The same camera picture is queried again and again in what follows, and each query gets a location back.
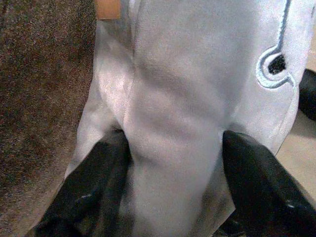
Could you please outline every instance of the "light blue embroidery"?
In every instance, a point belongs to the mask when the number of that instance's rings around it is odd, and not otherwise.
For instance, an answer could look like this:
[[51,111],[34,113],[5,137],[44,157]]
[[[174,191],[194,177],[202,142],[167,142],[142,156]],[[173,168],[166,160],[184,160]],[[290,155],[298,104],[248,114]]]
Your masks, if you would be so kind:
[[290,9],[291,5],[291,0],[286,0],[285,3],[285,9],[282,15],[282,21],[280,23],[280,30],[278,33],[278,39],[277,39],[277,45],[267,49],[259,58],[257,67],[256,67],[256,74],[257,74],[257,79],[259,83],[265,87],[265,88],[278,88],[282,86],[285,83],[290,83],[294,88],[296,87],[295,80],[292,76],[291,73],[287,73],[284,78],[280,80],[270,80],[264,73],[263,71],[263,64],[265,60],[271,56],[271,55],[278,55],[281,54],[282,47],[283,47],[283,38],[284,38],[284,31],[285,31],[285,26],[287,22],[287,17],[288,17],[288,12]]

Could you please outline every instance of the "tan label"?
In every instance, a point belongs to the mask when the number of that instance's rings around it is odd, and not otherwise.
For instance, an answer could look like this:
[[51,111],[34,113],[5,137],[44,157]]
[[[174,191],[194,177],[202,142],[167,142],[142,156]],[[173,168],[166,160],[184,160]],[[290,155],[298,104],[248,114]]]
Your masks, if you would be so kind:
[[94,2],[98,20],[120,18],[120,0],[95,0]]

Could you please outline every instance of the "gray sweatpants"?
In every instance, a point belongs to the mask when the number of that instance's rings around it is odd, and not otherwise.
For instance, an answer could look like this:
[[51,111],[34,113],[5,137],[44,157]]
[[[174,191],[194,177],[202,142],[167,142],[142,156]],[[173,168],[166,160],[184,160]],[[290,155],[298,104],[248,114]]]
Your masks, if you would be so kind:
[[66,176],[122,129],[133,164],[118,236],[210,236],[234,210],[222,133],[278,151],[297,113],[315,0],[121,3],[120,20],[97,22]]

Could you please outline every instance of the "embroidered logo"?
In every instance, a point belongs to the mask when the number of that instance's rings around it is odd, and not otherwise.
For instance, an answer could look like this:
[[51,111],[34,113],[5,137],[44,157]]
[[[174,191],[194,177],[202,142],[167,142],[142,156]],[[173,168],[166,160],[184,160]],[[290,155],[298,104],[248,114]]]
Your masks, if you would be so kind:
[[285,83],[290,83],[293,87],[296,87],[295,80],[291,73],[286,73],[286,75],[279,80],[271,80],[264,72],[264,63],[267,58],[271,56],[275,57],[274,60],[268,66],[269,73],[272,75],[276,75],[286,69],[285,58],[282,54],[282,47],[283,47],[283,38],[284,38],[284,31],[286,27],[286,22],[288,18],[288,13],[291,5],[291,0],[286,0],[284,12],[281,18],[279,33],[277,44],[272,46],[271,48],[267,49],[259,58],[257,66],[256,66],[256,74],[259,83],[265,88],[278,88]]

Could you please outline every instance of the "brown carpet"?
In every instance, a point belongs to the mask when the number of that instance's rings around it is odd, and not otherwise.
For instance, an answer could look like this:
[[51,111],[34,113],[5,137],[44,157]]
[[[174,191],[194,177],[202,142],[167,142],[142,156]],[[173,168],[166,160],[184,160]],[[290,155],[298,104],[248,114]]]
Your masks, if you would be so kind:
[[92,79],[93,1],[0,1],[0,236],[23,236],[71,158]]

